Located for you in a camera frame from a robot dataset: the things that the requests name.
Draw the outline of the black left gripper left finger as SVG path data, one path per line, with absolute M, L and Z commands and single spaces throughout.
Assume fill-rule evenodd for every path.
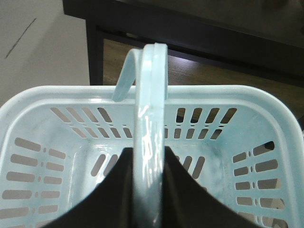
M 50 228 L 130 228 L 133 149 L 124 148 L 105 179 L 80 203 L 49 223 Z

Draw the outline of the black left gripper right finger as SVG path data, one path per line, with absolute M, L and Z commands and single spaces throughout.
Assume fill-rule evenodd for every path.
M 165 147 L 162 187 L 163 228 L 254 228 L 256 225 L 220 203 Z

